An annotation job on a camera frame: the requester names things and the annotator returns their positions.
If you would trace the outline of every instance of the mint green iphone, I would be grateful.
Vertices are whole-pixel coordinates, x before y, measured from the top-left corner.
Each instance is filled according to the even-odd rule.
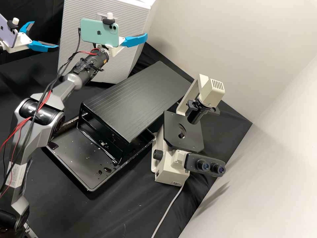
[[[83,18],[80,20],[80,28],[83,41],[119,46],[119,26],[116,23],[106,25],[102,21]]]

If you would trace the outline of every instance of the label sticker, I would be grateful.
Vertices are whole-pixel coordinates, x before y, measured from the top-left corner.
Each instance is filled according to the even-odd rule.
[[[12,165],[12,163],[9,162],[8,171],[11,168],[11,165]],[[12,181],[11,181],[10,187],[17,188],[17,187],[20,187],[22,185],[24,174],[25,174],[25,170],[26,170],[26,166],[27,166],[27,163],[25,163],[23,165],[15,164],[13,166],[13,169],[11,171],[11,173],[12,173]],[[7,186],[9,185],[10,180],[11,180],[11,175],[8,176],[8,179],[6,181],[6,185]]]

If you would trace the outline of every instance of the microscope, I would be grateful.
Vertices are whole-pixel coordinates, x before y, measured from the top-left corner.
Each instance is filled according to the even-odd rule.
[[[222,82],[199,74],[179,103],[176,113],[165,111],[163,126],[152,144],[151,171],[155,181],[182,186],[190,171],[221,177],[225,162],[203,156],[200,119],[207,113],[219,115],[218,103],[225,94]]]

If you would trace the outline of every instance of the white power cord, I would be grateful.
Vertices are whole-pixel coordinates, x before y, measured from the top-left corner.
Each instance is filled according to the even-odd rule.
[[[176,200],[176,198],[178,197],[178,195],[181,193],[182,189],[183,189],[184,185],[181,186],[181,188],[179,189],[178,193],[175,195],[175,197],[173,198],[173,200],[171,201],[171,203],[169,204],[168,208],[166,209],[166,212],[164,213],[162,219],[160,220],[158,226],[156,227],[153,235],[151,236],[151,238],[154,238],[154,236],[156,235],[156,232],[158,231],[160,225],[162,224],[162,222],[164,221],[164,218],[166,217],[169,209],[171,208],[171,206],[173,205],[174,201]]]

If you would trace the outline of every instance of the black tablecloth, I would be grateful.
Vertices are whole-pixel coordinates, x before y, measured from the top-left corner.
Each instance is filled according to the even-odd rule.
[[[132,74],[158,60],[192,80],[148,44]],[[0,65],[0,141],[7,137],[13,111],[20,101],[43,91],[55,77],[57,61],[58,53],[42,53]],[[65,104],[66,119],[78,115],[83,100],[109,86],[90,83],[74,92]],[[201,120],[205,144],[202,153],[227,162],[251,122],[224,102],[219,108],[220,116],[206,115]],[[151,129],[157,130],[161,123],[158,120]],[[39,237],[150,237],[179,190],[154,182],[149,150],[94,194],[83,193],[41,149],[34,152],[33,158],[25,197],[30,202],[29,224]],[[213,177],[191,173],[156,237],[178,237],[214,181]]]

